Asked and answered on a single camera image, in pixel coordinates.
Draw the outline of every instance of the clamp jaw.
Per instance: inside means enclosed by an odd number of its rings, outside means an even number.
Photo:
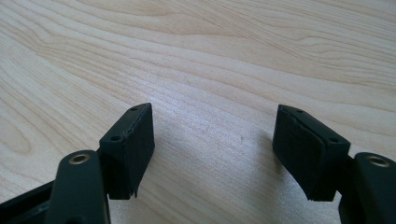
[[[342,223],[396,223],[396,163],[362,152],[301,109],[280,105],[273,150],[308,200],[331,202],[342,194]]]
[[[110,223],[110,199],[137,196],[154,151],[151,104],[128,109],[97,151],[64,157],[56,179],[0,204],[1,223]]]

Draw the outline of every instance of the screw hole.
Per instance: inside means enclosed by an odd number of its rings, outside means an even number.
[[[330,142],[338,143],[338,139],[336,139],[336,138],[330,138],[329,140],[330,140]]]
[[[119,136],[112,136],[110,139],[111,141],[119,141],[121,137]]]
[[[79,154],[76,155],[74,157],[72,157],[72,159],[70,159],[69,163],[73,164],[73,165],[77,165],[77,164],[81,164],[87,160],[90,159],[90,155],[88,154]]]
[[[385,161],[382,158],[379,158],[377,156],[369,156],[367,157],[367,160],[373,165],[376,166],[381,166],[381,167],[389,167],[389,162]]]

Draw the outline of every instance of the metal grommet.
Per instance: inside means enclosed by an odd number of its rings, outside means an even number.
[[[389,167],[389,162],[377,156],[368,156],[367,160],[373,165],[381,166],[381,167]]]
[[[77,154],[76,156],[70,159],[69,163],[73,165],[82,164],[83,162],[90,159],[90,155],[88,154]]]

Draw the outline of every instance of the wooden table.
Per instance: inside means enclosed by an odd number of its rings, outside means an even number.
[[[396,159],[396,5],[0,1],[0,202],[153,104],[156,148],[113,223],[339,223],[275,157],[278,104]]]

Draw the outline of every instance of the wood grain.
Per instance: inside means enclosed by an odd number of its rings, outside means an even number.
[[[396,159],[392,0],[0,1],[0,202],[55,177],[127,108],[156,149],[113,223],[338,223],[271,148],[278,104]]]

